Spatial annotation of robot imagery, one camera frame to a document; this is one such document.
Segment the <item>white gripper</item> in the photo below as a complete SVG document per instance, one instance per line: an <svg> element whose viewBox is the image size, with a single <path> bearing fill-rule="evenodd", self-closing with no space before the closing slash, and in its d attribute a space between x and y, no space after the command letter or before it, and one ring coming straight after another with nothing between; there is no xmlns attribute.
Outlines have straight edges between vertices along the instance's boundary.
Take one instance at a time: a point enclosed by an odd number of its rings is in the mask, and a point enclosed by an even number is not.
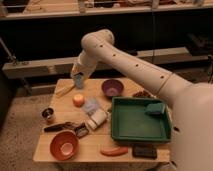
<svg viewBox="0 0 213 171"><path fill-rule="evenodd" d="M73 64L73 67L70 72L71 78L74 80L74 82L84 82L86 79L88 79L91 75L90 68L79 63L75 62Z"/></svg>

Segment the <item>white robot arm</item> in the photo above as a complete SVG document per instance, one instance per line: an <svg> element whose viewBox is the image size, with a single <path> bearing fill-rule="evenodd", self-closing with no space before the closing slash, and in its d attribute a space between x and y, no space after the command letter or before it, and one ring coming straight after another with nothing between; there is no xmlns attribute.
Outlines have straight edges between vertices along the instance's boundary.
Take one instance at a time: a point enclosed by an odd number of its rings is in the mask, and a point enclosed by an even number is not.
<svg viewBox="0 0 213 171"><path fill-rule="evenodd" d="M88 79L102 61L172 110L169 171L213 171L213 84L192 83L114 47L108 29L86 34L71 74Z"/></svg>

